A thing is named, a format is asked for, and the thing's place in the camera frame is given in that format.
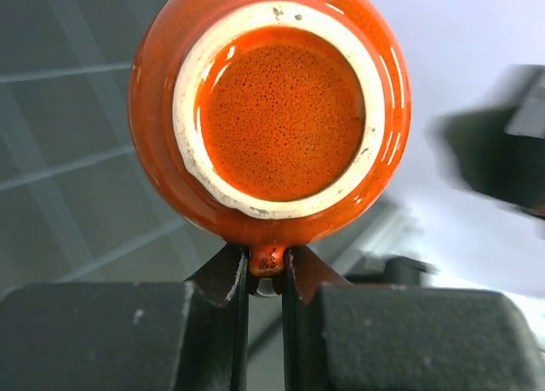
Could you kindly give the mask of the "black grid mat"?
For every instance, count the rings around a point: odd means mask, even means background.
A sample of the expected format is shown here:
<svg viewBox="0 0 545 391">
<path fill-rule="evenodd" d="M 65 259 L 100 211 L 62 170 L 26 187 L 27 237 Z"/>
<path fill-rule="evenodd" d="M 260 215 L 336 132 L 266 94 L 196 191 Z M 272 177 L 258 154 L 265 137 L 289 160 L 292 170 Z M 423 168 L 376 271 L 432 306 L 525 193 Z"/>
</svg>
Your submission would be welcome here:
<svg viewBox="0 0 545 391">
<path fill-rule="evenodd" d="M 129 129 L 129 80 L 169 0 L 1 0 L 1 288 L 182 282 L 225 245 L 153 186 Z M 307 247 L 308 244 L 295 247 Z M 284 269 L 246 289 L 284 292 Z"/>
</svg>

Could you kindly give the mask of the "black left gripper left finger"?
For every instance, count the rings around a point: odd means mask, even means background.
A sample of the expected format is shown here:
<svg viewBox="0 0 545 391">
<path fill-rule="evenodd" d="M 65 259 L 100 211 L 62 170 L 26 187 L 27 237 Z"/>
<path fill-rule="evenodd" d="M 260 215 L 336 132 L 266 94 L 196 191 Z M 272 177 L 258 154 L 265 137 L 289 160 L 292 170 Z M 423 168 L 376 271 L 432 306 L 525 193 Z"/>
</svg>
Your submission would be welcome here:
<svg viewBox="0 0 545 391">
<path fill-rule="evenodd" d="M 1 300 L 4 390 L 243 390 L 248 252 L 178 283 L 32 284 Z"/>
</svg>

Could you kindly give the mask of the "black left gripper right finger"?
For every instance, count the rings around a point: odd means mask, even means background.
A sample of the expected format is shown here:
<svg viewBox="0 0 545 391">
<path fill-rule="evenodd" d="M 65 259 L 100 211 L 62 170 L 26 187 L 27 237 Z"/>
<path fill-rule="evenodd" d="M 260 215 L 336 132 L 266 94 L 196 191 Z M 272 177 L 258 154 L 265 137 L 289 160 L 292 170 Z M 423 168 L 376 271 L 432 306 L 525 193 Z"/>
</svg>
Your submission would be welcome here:
<svg viewBox="0 0 545 391">
<path fill-rule="evenodd" d="M 307 247 L 285 255 L 288 390 L 541 390 L 544 359 L 502 293 L 428 288 L 424 268 L 390 260 L 356 285 Z"/>
</svg>

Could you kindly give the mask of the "orange glazed ceramic mug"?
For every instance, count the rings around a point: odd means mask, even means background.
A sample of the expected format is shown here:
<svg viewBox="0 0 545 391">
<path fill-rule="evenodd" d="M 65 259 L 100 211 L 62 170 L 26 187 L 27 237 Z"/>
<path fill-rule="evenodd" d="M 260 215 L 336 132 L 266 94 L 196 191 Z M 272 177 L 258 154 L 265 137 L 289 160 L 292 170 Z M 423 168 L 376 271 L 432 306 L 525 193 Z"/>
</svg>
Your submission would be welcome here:
<svg viewBox="0 0 545 391">
<path fill-rule="evenodd" d="M 190 223 L 284 253 L 382 194 L 410 130 L 409 77 L 368 0 L 169 0 L 136 52 L 129 129 L 153 186 Z"/>
</svg>

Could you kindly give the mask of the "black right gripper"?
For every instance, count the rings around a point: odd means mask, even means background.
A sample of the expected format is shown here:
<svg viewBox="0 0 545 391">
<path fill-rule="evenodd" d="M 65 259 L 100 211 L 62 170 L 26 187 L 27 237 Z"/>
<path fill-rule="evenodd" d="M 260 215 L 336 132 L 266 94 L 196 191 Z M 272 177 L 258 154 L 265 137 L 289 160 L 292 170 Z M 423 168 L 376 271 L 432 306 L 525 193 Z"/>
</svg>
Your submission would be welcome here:
<svg viewBox="0 0 545 391">
<path fill-rule="evenodd" d="M 544 67 L 511 65 L 490 99 L 430 124 L 427 139 L 453 187 L 544 217 Z"/>
</svg>

